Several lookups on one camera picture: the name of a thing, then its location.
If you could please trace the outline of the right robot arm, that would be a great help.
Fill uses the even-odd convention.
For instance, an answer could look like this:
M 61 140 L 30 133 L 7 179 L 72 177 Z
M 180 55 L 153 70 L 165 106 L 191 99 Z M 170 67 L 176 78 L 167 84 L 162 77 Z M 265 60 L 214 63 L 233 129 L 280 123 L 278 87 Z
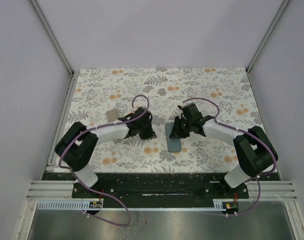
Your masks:
M 181 115 L 174 118 L 169 139 L 185 139 L 191 133 L 220 140 L 234 147 L 238 165 L 224 177 L 220 184 L 220 194 L 231 198 L 238 191 L 238 186 L 252 180 L 272 167 L 276 169 L 278 155 L 264 130 L 255 125 L 248 130 L 219 122 L 217 115 L 211 116 L 199 111 L 194 103 L 178 106 Z

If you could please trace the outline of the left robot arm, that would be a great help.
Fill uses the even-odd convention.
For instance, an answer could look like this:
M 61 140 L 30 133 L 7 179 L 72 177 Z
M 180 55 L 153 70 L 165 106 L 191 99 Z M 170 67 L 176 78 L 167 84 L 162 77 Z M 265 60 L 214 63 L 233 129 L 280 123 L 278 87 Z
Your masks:
M 120 117 L 114 122 L 102 126 L 87 128 L 81 122 L 75 122 L 55 146 L 55 153 L 67 164 L 82 182 L 83 192 L 90 198 L 99 195 L 101 186 L 98 176 L 89 165 L 89 161 L 97 145 L 113 140 L 123 140 L 139 136 L 142 140 L 156 137 L 152 128 L 152 113 L 139 107 L 134 113 Z

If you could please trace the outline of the brown glasses case green lining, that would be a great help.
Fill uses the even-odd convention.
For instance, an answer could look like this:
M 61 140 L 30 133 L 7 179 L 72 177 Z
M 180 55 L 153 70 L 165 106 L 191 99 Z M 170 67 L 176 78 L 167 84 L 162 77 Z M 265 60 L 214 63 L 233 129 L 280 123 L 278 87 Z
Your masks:
M 116 121 L 120 117 L 119 111 L 114 108 L 106 111 L 106 120 L 108 123 Z

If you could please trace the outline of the grey-blue glasses case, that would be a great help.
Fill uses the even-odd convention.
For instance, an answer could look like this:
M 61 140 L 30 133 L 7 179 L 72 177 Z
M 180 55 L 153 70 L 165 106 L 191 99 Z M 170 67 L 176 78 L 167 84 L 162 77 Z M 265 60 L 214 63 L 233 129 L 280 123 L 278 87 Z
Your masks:
M 182 151 L 181 140 L 170 138 L 171 132 L 173 130 L 173 126 L 174 126 L 174 122 L 167 122 L 165 124 L 167 151 L 169 153 L 180 153 Z

